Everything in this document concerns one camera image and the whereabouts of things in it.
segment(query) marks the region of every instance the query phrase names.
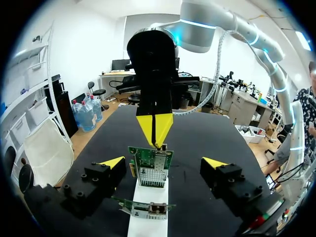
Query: white cable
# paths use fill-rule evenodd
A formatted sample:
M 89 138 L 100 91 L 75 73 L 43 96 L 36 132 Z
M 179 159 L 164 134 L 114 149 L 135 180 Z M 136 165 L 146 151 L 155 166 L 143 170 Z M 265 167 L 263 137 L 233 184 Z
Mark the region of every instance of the white cable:
M 250 45 L 250 43 L 247 41 L 247 39 L 240 33 L 233 31 L 233 30 L 229 30 L 229 31 L 224 31 L 219 39 L 219 43 L 218 43 L 218 51 L 217 51 L 217 66 L 216 66 L 216 76 L 214 79 L 214 84 L 212 86 L 211 91 L 209 92 L 209 94 L 207 95 L 207 97 L 195 108 L 189 110 L 189 111 L 185 111 L 185 112 L 173 112 L 174 115 L 177 116 L 184 116 L 184 115 L 189 115 L 191 113 L 193 113 L 194 111 L 202 108 L 202 106 L 204 106 L 209 100 L 210 98 L 213 96 L 216 87 L 217 87 L 217 83 L 218 83 L 218 78 L 219 78 L 219 71 L 220 71 L 220 67 L 221 67 L 221 54 L 222 54 L 222 46 L 223 46 L 223 41 L 225 39 L 225 37 L 227 35 L 232 35 L 232 34 L 237 34 L 239 35 L 250 47 L 251 51 L 254 53 L 254 55 L 256 56 L 256 58 L 262 63 L 262 67 L 265 68 L 265 70 L 267 72 L 269 72 L 270 70 L 267 68 L 267 66 L 262 62 L 262 60 L 259 58 L 259 56 L 256 54 L 256 52 L 254 51 L 253 47 Z

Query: circuit board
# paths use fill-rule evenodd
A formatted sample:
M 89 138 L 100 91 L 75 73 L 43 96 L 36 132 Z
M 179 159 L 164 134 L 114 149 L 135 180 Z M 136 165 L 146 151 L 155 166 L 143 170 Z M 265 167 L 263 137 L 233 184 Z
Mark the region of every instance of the circuit board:
M 166 203 L 142 203 L 117 197 L 112 198 L 118 201 L 122 211 L 131 216 L 145 219 L 166 220 L 168 219 L 168 212 L 175 207 L 175 205 L 167 205 Z
M 129 164 L 133 177 L 137 177 L 142 186 L 163 188 L 168 177 L 173 151 L 128 147 L 133 154 Z

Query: white robotic arm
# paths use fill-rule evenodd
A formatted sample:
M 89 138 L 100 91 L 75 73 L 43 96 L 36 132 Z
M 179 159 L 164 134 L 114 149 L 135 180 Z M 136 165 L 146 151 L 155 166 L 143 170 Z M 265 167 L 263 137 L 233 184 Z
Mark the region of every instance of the white robotic arm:
M 291 103 L 289 99 L 285 75 L 277 64 L 284 58 L 280 45 L 261 32 L 253 23 L 249 23 L 246 19 L 209 0 L 183 0 L 179 21 L 166 24 L 155 23 L 152 27 L 169 30 L 177 44 L 191 52 L 207 52 L 211 47 L 216 27 L 229 31 L 229 34 L 234 38 L 256 48 L 254 51 L 256 59 L 265 68 L 276 89 L 283 112 L 283 121 L 285 124 L 294 124 L 291 135 L 290 158 L 283 172 L 287 172 L 287 174 L 283 176 L 283 179 L 300 177 L 301 172 L 297 172 L 295 168 L 304 161 L 303 111 L 299 101 Z M 291 203 L 294 203 L 297 196 L 299 196 L 298 192 L 300 192 L 299 188 L 297 192 L 288 191 L 284 194 Z

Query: black tabletop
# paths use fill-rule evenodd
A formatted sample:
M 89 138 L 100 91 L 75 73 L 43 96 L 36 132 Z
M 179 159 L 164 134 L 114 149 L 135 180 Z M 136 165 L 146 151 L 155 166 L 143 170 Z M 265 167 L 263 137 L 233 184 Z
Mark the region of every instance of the black tabletop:
M 235 129 L 224 116 L 192 113 L 174 116 L 173 126 L 165 140 L 174 151 L 169 170 L 169 204 L 176 207 L 168 215 L 168 236 L 221 236 L 234 235 L 241 219 L 235 217 L 221 199 L 215 199 L 199 174 L 202 157 L 225 163 L 235 163 L 255 185 L 265 187 L 260 166 Z M 80 178 L 86 164 L 125 156 L 126 166 L 131 158 L 128 146 L 150 148 L 136 119 L 136 106 L 119 107 L 99 128 L 70 169 L 67 181 Z M 136 178 L 128 168 L 115 196 L 133 200 Z M 103 236 L 127 236 L 129 215 L 118 211 L 119 205 L 105 199 L 86 221 Z

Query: wooden floor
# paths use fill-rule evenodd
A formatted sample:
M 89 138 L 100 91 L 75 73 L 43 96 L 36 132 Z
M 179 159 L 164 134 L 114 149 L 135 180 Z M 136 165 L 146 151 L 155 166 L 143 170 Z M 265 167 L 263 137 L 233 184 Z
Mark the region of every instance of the wooden floor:
M 78 157 L 80 152 L 84 149 L 86 144 L 90 141 L 90 139 L 95 134 L 95 132 L 100 128 L 100 126 L 119 107 L 120 100 L 126 99 L 129 95 L 130 95 L 130 93 L 115 95 L 117 100 L 112 101 L 112 102 L 102 101 L 103 105 L 109 105 L 110 107 L 108 110 L 102 112 L 103 119 L 97 123 L 96 128 L 91 132 L 83 132 L 82 128 L 79 128 L 79 130 L 72 136 L 71 141 L 73 143 L 73 148 L 75 150 L 75 159 Z M 259 144 L 249 143 L 249 147 L 251 148 L 252 152 L 254 153 L 255 157 L 257 158 L 260 167 L 262 167 L 262 171 L 264 171 L 266 169 L 266 165 L 267 165 L 267 161 L 268 161 L 264 151 L 266 149 L 270 149 L 270 150 L 275 152 L 277 150 L 279 144 L 280 144 L 280 142 L 278 140 L 277 140 L 277 142 L 270 143 L 270 142 L 268 142 L 267 138 L 262 139 L 262 141 Z M 274 178 L 274 179 L 277 178 L 277 176 L 278 175 L 276 173 L 272 174 L 272 178 Z

